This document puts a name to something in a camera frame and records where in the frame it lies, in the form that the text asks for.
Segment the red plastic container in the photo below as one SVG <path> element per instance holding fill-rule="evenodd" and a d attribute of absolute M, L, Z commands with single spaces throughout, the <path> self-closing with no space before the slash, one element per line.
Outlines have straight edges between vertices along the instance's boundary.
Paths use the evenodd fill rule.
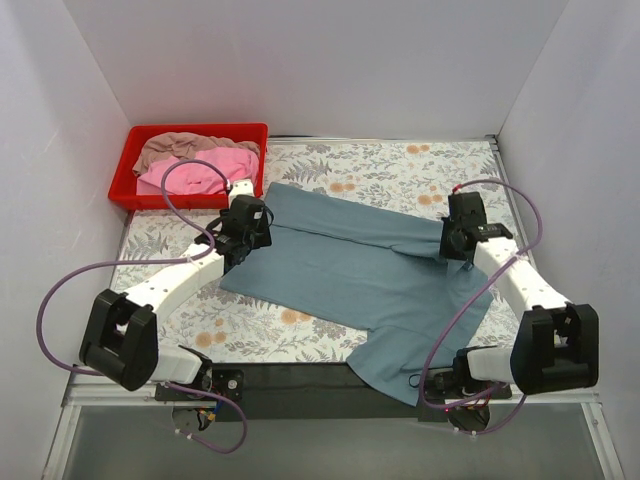
<path fill-rule="evenodd" d="M 250 140 L 260 146 L 260 167 L 254 195 L 262 195 L 264 177 L 264 159 L 267 153 L 268 129 L 264 123 L 210 123 L 192 125 L 138 125 L 129 132 L 124 144 L 120 163 L 113 176 L 109 189 L 109 200 L 129 210 L 167 209 L 162 195 L 136 195 L 136 176 L 133 165 L 140 156 L 142 146 L 147 140 L 166 132 L 191 132 L 207 137 L 225 137 L 234 142 Z M 227 208 L 227 196 L 224 193 L 214 195 L 170 195 L 169 198 L 178 208 Z"/>

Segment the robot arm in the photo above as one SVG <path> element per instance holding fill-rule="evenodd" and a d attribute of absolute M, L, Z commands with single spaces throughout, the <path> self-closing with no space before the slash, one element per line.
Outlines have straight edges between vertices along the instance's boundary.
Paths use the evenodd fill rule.
<path fill-rule="evenodd" d="M 148 381 L 209 390 L 211 361 L 185 347 L 159 345 L 157 326 L 195 292 L 242 263 L 251 250 L 271 245 L 269 210 L 253 197 L 250 181 L 234 183 L 229 205 L 207 226 L 215 240 L 213 252 L 163 268 L 122 293 L 105 290 L 98 295 L 80 349 L 86 365 L 127 390 Z M 181 256 L 191 258 L 208 248 L 203 234 Z"/>
<path fill-rule="evenodd" d="M 489 277 L 518 247 L 502 224 L 488 224 L 477 192 L 449 196 L 440 253 L 467 260 Z M 556 292 L 524 258 L 495 285 L 521 319 L 513 348 L 467 348 L 453 362 L 454 378 L 467 391 L 482 382 L 515 384 L 525 394 L 590 387 L 598 380 L 598 316 Z"/>

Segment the clothing pile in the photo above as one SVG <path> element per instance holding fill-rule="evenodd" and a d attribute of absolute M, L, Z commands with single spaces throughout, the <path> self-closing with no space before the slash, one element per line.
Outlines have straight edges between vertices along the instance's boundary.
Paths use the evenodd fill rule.
<path fill-rule="evenodd" d="M 138 176 L 138 195 L 161 195 L 162 176 L 185 159 L 202 160 L 217 167 L 229 181 L 258 177 L 260 147 L 255 142 L 234 142 L 228 138 L 205 137 L 188 132 L 169 132 L 147 140 L 133 166 Z M 178 167 L 169 175 L 166 188 L 173 195 L 212 194 L 224 191 L 224 182 L 210 168 L 199 164 Z"/>

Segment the cable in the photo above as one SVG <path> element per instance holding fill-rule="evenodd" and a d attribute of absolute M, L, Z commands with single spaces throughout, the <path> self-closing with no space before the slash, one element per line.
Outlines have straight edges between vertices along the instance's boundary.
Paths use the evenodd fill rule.
<path fill-rule="evenodd" d="M 100 372 L 96 372 L 94 370 L 87 370 L 87 369 L 79 368 L 79 367 L 74 367 L 73 365 L 67 365 L 66 363 L 62 362 L 61 360 L 58 360 L 53 355 L 53 353 L 51 353 L 51 351 L 47 347 L 47 344 L 44 341 L 44 334 L 43 334 L 42 324 L 43 324 L 43 320 L 44 320 L 44 313 L 45 313 L 45 311 L 47 309 L 47 305 L 49 304 L 49 301 L 51 300 L 51 297 L 53 297 L 53 295 L 58 291 L 58 289 L 60 287 L 62 287 L 62 285 L 67 283 L 69 280 L 71 280 L 74 277 L 77 277 L 78 275 L 80 275 L 82 273 L 85 273 L 85 272 L 88 272 L 88 271 L 91 271 L 91 270 L 95 270 L 95 269 L 98 269 L 98 268 L 104 268 L 104 267 L 119 267 L 119 266 L 125 266 L 125 265 L 179 265 L 179 264 L 182 264 L 182 263 L 192 262 L 194 260 L 200 260 L 201 258 L 204 258 L 207 255 L 209 255 L 211 252 L 213 252 L 213 250 L 215 249 L 215 241 L 214 241 L 213 235 L 206 228 L 203 228 L 200 225 L 192 222 L 187 217 L 185 217 L 182 213 L 180 213 L 180 211 L 173 205 L 173 203 L 169 199 L 169 195 L 167 193 L 166 182 L 167 182 L 167 177 L 169 176 L 169 174 L 173 170 L 175 170 L 176 168 L 181 167 L 182 165 L 189 164 L 189 163 L 204 165 L 204 166 L 210 168 L 211 170 L 215 171 L 218 175 L 220 175 L 220 177 L 224 181 L 225 192 L 227 193 L 227 195 L 229 194 L 229 192 L 231 190 L 231 184 L 229 182 L 229 179 L 225 176 L 225 174 L 222 173 L 218 168 L 216 168 L 215 166 L 213 166 L 213 165 L 211 165 L 211 164 L 209 164 L 207 162 L 204 162 L 202 160 L 197 160 L 197 159 L 182 160 L 182 161 L 180 161 L 178 163 L 175 163 L 175 164 L 171 165 L 167 169 L 166 172 L 164 172 L 164 175 L 162 175 L 162 180 L 160 182 L 160 190 L 162 192 L 162 197 L 164 198 L 164 201 L 166 202 L 167 206 L 171 209 L 171 211 L 180 220 L 182 220 L 187 225 L 193 227 L 198 232 L 204 234 L 207 237 L 207 239 L 209 240 L 209 247 L 205 251 L 203 251 L 202 253 L 194 255 L 191 258 L 181 257 L 181 258 L 169 258 L 169 259 L 162 259 L 162 260 L 113 260 L 113 261 L 107 261 L 107 262 L 92 263 L 90 265 L 86 265 L 84 267 L 80 267 L 80 268 L 72 271 L 71 273 L 68 273 L 64 277 L 62 277 L 46 293 L 46 295 L 42 299 L 42 302 L 40 303 L 40 308 L 38 309 L 38 313 L 36 315 L 36 337 L 38 339 L 38 345 L 40 346 L 40 350 L 42 350 L 42 353 L 44 354 L 44 356 L 51 363 L 53 363 L 54 365 L 56 365 L 59 368 L 62 368 L 63 370 L 71 372 L 71 373 L 77 373 L 77 374 L 82 374 L 82 375 L 92 375 L 92 376 L 102 376 L 102 374 Z M 233 407 L 233 409 L 236 412 L 238 412 L 238 414 L 240 416 L 240 419 L 242 420 L 242 437 L 240 438 L 240 441 L 238 443 L 236 443 L 235 445 L 233 445 L 232 447 L 229 447 L 229 448 L 219 447 L 217 445 L 214 445 L 212 443 L 207 442 L 206 440 L 198 438 L 195 435 L 192 435 L 190 433 L 189 434 L 185 434 L 184 432 L 179 430 L 180 433 L 185 434 L 188 438 L 193 439 L 196 442 L 201 443 L 205 447 L 207 447 L 207 448 L 209 448 L 209 449 L 211 449 L 211 450 L 213 450 L 215 452 L 218 452 L 218 453 L 223 453 L 223 454 L 231 453 L 231 452 L 236 451 L 238 448 L 240 448 L 242 446 L 242 444 L 244 443 L 245 438 L 247 437 L 247 431 L 248 431 L 247 417 L 245 416 L 245 414 L 242 411 L 242 409 L 235 402 L 233 402 L 233 401 L 229 400 L 228 398 L 223 397 L 221 395 L 216 395 L 215 393 L 203 392 L 203 391 L 200 391 L 200 390 L 193 390 L 191 388 L 182 387 L 180 385 L 176 385 L 176 384 L 173 384 L 173 383 L 168 383 L 167 382 L 165 384 L 165 386 L 168 387 L 168 388 L 171 388 L 173 390 L 178 390 L 178 391 L 185 392 L 185 393 L 190 393 L 190 394 L 193 394 L 193 395 L 203 395 L 203 396 L 206 396 L 206 397 L 213 398 L 213 399 L 217 400 L 218 405 L 221 405 L 222 402 L 226 402 L 231 407 Z"/>
<path fill-rule="evenodd" d="M 209 398 L 213 398 L 214 400 L 217 400 L 218 404 L 220 404 L 221 402 L 224 402 L 227 405 L 229 405 L 230 407 L 232 407 L 238 413 L 238 416 L 240 417 L 240 420 L 242 420 L 242 435 L 240 436 L 240 440 L 238 440 L 234 445 L 232 445 L 231 447 L 228 447 L 228 448 L 219 447 L 218 445 L 210 443 L 210 442 L 204 440 L 203 438 L 198 437 L 197 435 L 193 435 L 191 432 L 187 432 L 187 431 L 179 429 L 179 428 L 176 429 L 176 432 L 181 433 L 182 435 L 184 435 L 185 437 L 189 438 L 190 440 L 195 440 L 199 444 L 204 445 L 205 447 L 207 447 L 210 450 L 213 450 L 214 452 L 218 452 L 218 453 L 222 453 L 222 454 L 228 454 L 228 453 L 235 452 L 237 449 L 239 449 L 242 446 L 242 444 L 244 443 L 245 439 L 247 438 L 247 433 L 249 432 L 249 423 L 247 422 L 246 415 L 244 414 L 244 412 L 238 406 L 237 403 L 233 402 L 232 400 L 229 400 L 226 397 L 223 397 L 222 395 L 217 395 L 217 394 L 211 393 L 211 392 L 202 392 L 200 390 L 194 390 L 192 388 L 183 387 L 182 385 L 177 385 L 177 384 L 171 383 L 171 382 L 166 382 L 163 385 L 165 387 L 167 387 L 167 388 L 171 388 L 173 390 L 177 390 L 178 392 L 189 393 L 189 394 L 192 394 L 192 395 L 202 395 L 202 394 L 204 394 L 205 397 L 209 397 Z"/>
<path fill-rule="evenodd" d="M 528 252 L 529 250 L 531 250 L 532 248 L 534 248 L 536 245 L 538 245 L 540 243 L 540 240 L 542 239 L 542 233 L 544 231 L 543 226 L 542 226 L 542 216 L 540 215 L 540 211 L 538 210 L 538 207 L 536 207 L 536 205 L 533 202 L 533 200 L 531 200 L 531 198 L 529 198 L 529 196 L 526 195 L 524 192 L 522 192 L 520 189 L 518 189 L 518 188 L 516 188 L 516 187 L 514 187 L 512 185 L 509 185 L 508 183 L 505 183 L 505 182 L 503 182 L 501 180 L 497 180 L 497 179 L 493 179 L 493 178 L 487 178 L 487 179 L 482 179 L 482 180 L 471 180 L 469 182 L 465 182 L 465 183 L 461 183 L 459 185 L 456 185 L 453 188 L 453 193 L 456 193 L 461 188 L 468 187 L 470 185 L 480 184 L 480 183 L 493 183 L 493 184 L 496 184 L 496 185 L 501 185 L 501 186 L 503 186 L 505 188 L 513 190 L 518 195 L 520 195 L 529 204 L 529 206 L 533 210 L 533 213 L 534 213 L 534 215 L 536 217 L 536 222 L 537 222 L 537 226 L 538 226 L 538 232 L 537 232 L 536 238 L 532 242 L 530 242 L 528 245 L 525 245 L 524 247 L 519 249 L 513 257 L 511 257 L 509 260 L 507 260 L 507 262 L 505 262 L 504 265 L 502 265 L 493 275 L 491 275 L 491 277 L 489 277 L 489 279 L 487 279 L 486 283 L 482 287 L 480 287 L 480 289 L 476 293 L 474 293 L 469 300 L 467 300 L 467 302 L 460 308 L 458 313 L 456 313 L 453 316 L 451 321 L 444 328 L 444 330 L 442 331 L 442 333 L 440 334 L 440 336 L 438 337 L 438 339 L 434 343 L 433 347 L 431 348 L 431 351 L 429 352 L 429 355 L 427 356 L 427 360 L 425 361 L 424 366 L 422 368 L 422 372 L 420 374 L 420 383 L 419 383 L 418 394 L 419 394 L 420 402 L 422 402 L 422 404 L 426 405 L 427 407 L 434 408 L 434 409 L 437 409 L 437 410 L 448 410 L 450 408 L 466 405 L 466 404 L 468 404 L 469 402 L 471 402 L 473 400 L 478 400 L 480 398 L 485 398 L 485 397 L 493 394 L 496 390 L 500 389 L 503 386 L 503 384 L 498 383 L 498 384 L 494 385 L 491 388 L 483 390 L 482 392 L 477 393 L 475 395 L 472 395 L 470 397 L 467 397 L 467 398 L 465 398 L 463 400 L 458 400 L 458 401 L 455 401 L 455 402 L 446 403 L 444 405 L 431 403 L 431 402 L 429 402 L 427 400 L 427 398 L 425 396 L 425 382 L 427 380 L 427 374 L 428 374 L 428 371 L 429 371 L 429 366 L 431 365 L 431 362 L 433 361 L 433 358 L 435 357 L 435 354 L 436 354 L 438 348 L 440 347 L 440 345 L 442 345 L 442 342 L 444 341 L 445 337 L 449 334 L 449 332 L 453 329 L 453 327 L 458 323 L 460 318 L 462 318 L 462 315 L 465 314 L 465 312 L 469 309 L 469 307 L 483 293 L 485 293 L 487 290 L 489 290 L 489 288 L 496 282 L 496 280 L 504 272 L 506 272 L 509 269 L 509 267 L 511 267 L 511 265 L 513 265 L 516 261 L 518 261 L 520 255 Z M 522 399 L 520 400 L 520 403 L 518 404 L 518 406 L 516 406 L 516 408 L 513 410 L 513 412 L 511 412 L 511 414 L 509 416 L 507 416 L 500 424 L 496 425 L 495 427 L 492 427 L 491 429 L 488 429 L 488 430 L 484 430 L 482 432 L 482 434 L 495 432 L 496 430 L 499 430 L 504 425 L 506 425 L 513 418 L 513 416 L 515 416 L 515 414 L 520 410 L 520 408 L 524 404 L 525 399 L 526 399 L 526 395 L 523 395 Z"/>

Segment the gray floor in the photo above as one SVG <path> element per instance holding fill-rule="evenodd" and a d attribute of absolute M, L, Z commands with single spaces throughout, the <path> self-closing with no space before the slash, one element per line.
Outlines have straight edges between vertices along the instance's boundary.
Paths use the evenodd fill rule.
<path fill-rule="evenodd" d="M 492 408 L 498 420 L 512 408 Z M 214 424 L 222 444 L 240 425 Z M 83 407 L 65 479 L 600 479 L 579 404 L 525 405 L 475 440 L 414 420 L 250 422 L 245 446 L 220 456 L 173 433 L 171 408 Z"/>

